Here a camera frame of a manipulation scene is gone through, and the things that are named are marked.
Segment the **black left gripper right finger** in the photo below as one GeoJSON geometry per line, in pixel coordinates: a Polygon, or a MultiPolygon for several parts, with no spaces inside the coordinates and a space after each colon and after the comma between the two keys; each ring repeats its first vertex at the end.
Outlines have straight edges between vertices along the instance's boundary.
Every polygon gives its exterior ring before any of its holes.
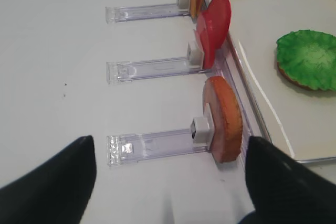
{"type": "Polygon", "coordinates": [[[335,223],[335,184],[251,136],[245,182],[255,210],[240,223],[335,223]]]}

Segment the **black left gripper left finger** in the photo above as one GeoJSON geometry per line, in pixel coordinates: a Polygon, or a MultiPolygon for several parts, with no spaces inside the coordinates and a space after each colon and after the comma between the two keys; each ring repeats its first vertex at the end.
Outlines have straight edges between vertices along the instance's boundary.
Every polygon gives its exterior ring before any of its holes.
{"type": "Polygon", "coordinates": [[[80,137],[1,188],[1,223],[80,223],[96,177],[93,137],[80,137]]]}

